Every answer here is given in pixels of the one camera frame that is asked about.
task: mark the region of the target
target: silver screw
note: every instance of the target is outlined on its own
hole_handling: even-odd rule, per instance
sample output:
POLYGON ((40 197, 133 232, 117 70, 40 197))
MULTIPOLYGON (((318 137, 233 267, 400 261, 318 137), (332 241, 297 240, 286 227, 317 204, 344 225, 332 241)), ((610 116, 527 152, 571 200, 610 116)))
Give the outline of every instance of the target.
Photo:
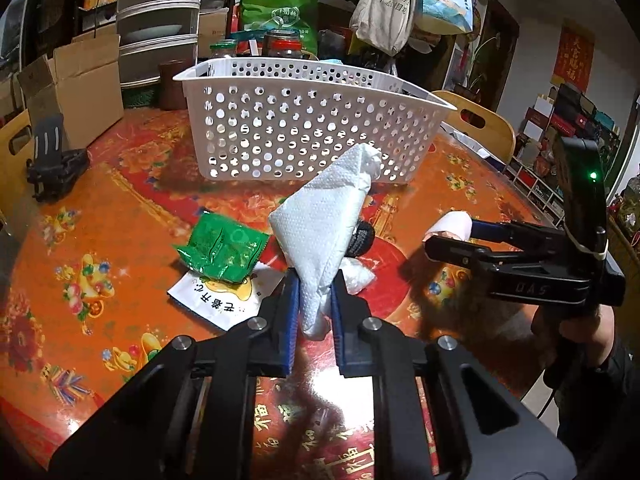
POLYGON ((450 335, 443 335, 438 338, 438 346, 445 350, 453 350, 458 346, 458 342, 450 335))
POLYGON ((382 321, 377 317, 366 317, 362 321, 362 326, 367 330, 380 330, 382 328, 382 321))
POLYGON ((191 338, 188 335, 179 335, 172 339, 171 346, 176 350, 186 350, 191 346, 191 338))
POLYGON ((251 330, 263 330, 267 326, 267 320, 263 317, 252 317, 246 322, 251 330))

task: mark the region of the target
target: green plastic wrapper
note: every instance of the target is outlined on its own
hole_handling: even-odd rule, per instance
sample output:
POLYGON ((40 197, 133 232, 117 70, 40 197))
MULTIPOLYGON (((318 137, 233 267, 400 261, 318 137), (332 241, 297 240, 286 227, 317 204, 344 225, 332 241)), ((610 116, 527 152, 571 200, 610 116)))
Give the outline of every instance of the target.
POLYGON ((191 270, 212 280, 241 283, 254 270, 268 239, 231 218, 205 211, 189 243, 174 247, 191 270))
POLYGON ((318 53, 318 0, 240 0, 242 30, 293 28, 303 50, 318 53))

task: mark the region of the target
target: floral tablecloth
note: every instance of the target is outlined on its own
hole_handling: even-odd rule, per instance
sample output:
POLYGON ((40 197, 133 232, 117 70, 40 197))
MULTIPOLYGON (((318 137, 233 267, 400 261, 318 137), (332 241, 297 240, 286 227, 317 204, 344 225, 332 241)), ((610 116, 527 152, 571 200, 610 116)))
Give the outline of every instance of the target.
MULTIPOLYGON (((465 295, 465 269, 428 262, 420 240, 443 213, 540 222, 508 181, 462 145, 438 136, 408 186, 374 185, 362 217, 376 231, 361 261, 375 316, 424 339, 450 333, 514 394, 540 373, 531 306, 465 295)), ((198 172, 186 112, 128 110, 90 149, 91 168, 70 195, 44 205, 0 305, 0 410, 42 465, 103 402, 174 336, 217 335, 171 304, 185 243, 206 208, 268 232, 268 214, 300 182, 213 183, 198 172)), ((284 269, 271 239, 261 261, 284 269)), ((330 338, 297 348, 293 375, 260 378, 254 468, 262 478, 371 478, 369 378, 342 378, 330 338)), ((435 443, 426 413, 431 450, 435 443)), ((118 458, 118 443, 105 450, 118 458)), ((434 469, 437 456, 432 454, 434 469)))

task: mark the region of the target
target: red jar lid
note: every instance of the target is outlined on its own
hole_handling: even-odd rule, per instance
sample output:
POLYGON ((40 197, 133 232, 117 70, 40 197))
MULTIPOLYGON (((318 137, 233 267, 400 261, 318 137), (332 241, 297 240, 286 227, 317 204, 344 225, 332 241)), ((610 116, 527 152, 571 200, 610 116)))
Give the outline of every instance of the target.
POLYGON ((300 40, 273 40, 269 48, 271 50, 302 50, 302 42, 300 40))

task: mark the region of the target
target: laundry basket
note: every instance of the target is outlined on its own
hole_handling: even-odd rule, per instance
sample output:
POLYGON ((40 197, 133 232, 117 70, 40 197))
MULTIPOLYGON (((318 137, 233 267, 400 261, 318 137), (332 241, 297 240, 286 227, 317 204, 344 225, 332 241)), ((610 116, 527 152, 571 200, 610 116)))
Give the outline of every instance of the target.
POLYGON ((395 76, 321 61, 209 59, 174 79, 211 180, 310 180, 367 142, 382 152, 380 182, 408 182, 455 110, 395 76))

